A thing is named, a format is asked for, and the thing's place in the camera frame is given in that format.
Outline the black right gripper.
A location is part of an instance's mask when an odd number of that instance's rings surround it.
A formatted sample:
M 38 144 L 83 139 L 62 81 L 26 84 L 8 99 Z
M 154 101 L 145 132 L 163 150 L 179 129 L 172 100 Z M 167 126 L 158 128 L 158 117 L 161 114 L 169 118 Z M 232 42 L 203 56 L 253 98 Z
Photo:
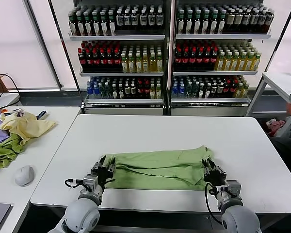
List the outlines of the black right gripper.
M 202 164 L 204 167 L 204 177 L 203 180 L 206 183 L 210 183 L 212 186 L 222 186 L 226 182 L 226 172 L 211 159 L 202 159 Z

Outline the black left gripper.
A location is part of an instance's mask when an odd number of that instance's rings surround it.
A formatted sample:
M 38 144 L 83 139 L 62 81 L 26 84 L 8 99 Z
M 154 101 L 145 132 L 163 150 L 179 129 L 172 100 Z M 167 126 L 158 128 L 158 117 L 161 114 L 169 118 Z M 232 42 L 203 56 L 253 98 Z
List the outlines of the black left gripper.
M 92 174 L 98 176 L 98 184 L 104 187 L 105 184 L 114 181 L 113 175 L 116 167 L 116 158 L 110 157 L 108 161 L 108 168 L 103 167 L 106 156 L 100 158 L 98 162 L 92 167 Z

